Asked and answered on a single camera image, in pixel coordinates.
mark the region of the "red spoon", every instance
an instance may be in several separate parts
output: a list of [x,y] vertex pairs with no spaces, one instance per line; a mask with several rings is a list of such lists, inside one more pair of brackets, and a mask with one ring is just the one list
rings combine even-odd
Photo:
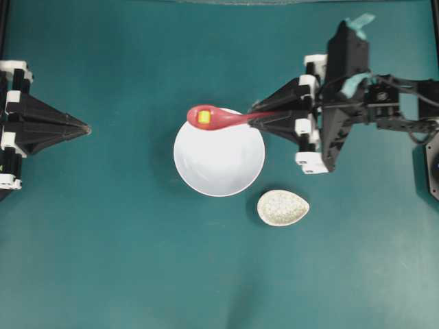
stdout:
[[267,117],[273,114],[276,114],[276,112],[234,114],[213,105],[198,105],[188,111],[187,121],[196,128],[218,130],[233,125],[242,125],[251,119]]

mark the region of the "black cable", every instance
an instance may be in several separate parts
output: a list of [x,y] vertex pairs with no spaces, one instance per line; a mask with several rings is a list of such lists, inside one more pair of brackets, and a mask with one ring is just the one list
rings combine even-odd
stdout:
[[385,83],[385,84],[388,84],[389,86],[392,86],[392,87],[394,87],[394,88],[397,88],[397,89],[399,89],[400,91],[403,91],[404,93],[415,95],[415,96],[417,96],[419,99],[422,99],[425,103],[427,103],[427,104],[429,104],[429,105],[431,105],[431,106],[435,106],[435,107],[437,107],[438,110],[439,110],[439,103],[437,103],[437,102],[435,102],[435,101],[432,101],[432,100],[429,99],[429,98],[426,98],[426,96],[424,96],[424,95],[418,93],[418,92],[415,91],[415,90],[412,90],[412,89],[409,89],[409,88],[406,88],[406,87],[402,87],[401,85],[399,85],[399,84],[395,84],[394,82],[392,82],[392,81],[390,81],[390,80],[387,80],[386,78],[381,77],[381,76],[379,76],[379,75],[373,75],[372,77],[374,77],[374,78],[377,79],[378,81],[381,81],[381,82],[383,82],[383,83]]
[[417,137],[413,134],[413,132],[408,131],[410,139],[417,145],[426,145],[433,140],[434,136],[436,135],[436,132],[430,132],[423,140],[417,139]]
[[321,94],[323,93],[323,91],[324,91],[328,86],[330,86],[330,85],[332,85],[332,84],[334,84],[334,83],[336,83],[336,82],[339,82],[340,80],[345,79],[345,78],[346,78],[346,77],[338,77],[337,79],[334,79],[334,80],[331,80],[331,81],[325,82],[325,83],[320,87],[320,89],[318,90],[318,92],[317,92],[317,94],[316,94],[316,101],[317,101],[317,100],[320,100],[320,96],[321,96]]

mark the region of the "white speckled dish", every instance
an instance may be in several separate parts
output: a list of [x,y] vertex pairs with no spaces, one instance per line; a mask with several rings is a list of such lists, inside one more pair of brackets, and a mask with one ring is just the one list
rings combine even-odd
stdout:
[[268,191],[258,201],[260,218],[271,226],[288,226],[300,221],[309,211],[303,198],[289,191]]

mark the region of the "white bracket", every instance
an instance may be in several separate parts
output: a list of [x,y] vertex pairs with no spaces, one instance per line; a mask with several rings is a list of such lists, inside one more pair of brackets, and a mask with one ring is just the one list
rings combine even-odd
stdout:
[[308,63],[314,63],[316,74],[320,76],[320,79],[322,81],[324,80],[324,77],[327,74],[327,62],[328,62],[327,54],[308,55],[305,56],[305,60],[304,60],[305,66]]
[[13,147],[15,148],[16,153],[21,154],[23,158],[27,158],[27,154],[17,144],[15,144],[15,133],[5,132],[4,127],[1,131],[0,147],[2,150],[5,150],[6,147]]
[[8,111],[8,103],[20,103],[21,91],[19,90],[10,90],[6,93],[6,106],[5,112],[9,114]]
[[328,173],[320,152],[297,152],[296,163],[306,174]]
[[34,82],[34,75],[29,71],[24,60],[0,60],[0,71],[6,72],[6,79],[9,81],[14,79],[15,69],[23,70],[25,72],[25,79],[28,79],[30,83]]
[[0,173],[0,189],[21,190],[21,180],[16,179],[11,173]]

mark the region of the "robotic arm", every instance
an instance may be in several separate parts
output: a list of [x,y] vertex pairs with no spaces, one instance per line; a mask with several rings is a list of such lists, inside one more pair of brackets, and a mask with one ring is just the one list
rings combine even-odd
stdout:
[[[439,82],[374,75],[361,30],[364,21],[371,19],[363,15],[342,21],[328,42],[327,55],[306,56],[304,75],[252,107],[251,112],[279,113],[249,124],[298,144],[296,163],[306,174],[335,170],[354,124],[376,123],[378,129],[407,132],[422,145],[432,142],[439,131]],[[400,111],[400,93],[418,97],[417,121],[407,120]],[[414,133],[427,137],[420,141]]]
[[87,124],[29,95],[33,81],[26,62],[0,61],[0,201],[21,189],[22,159],[91,132]]

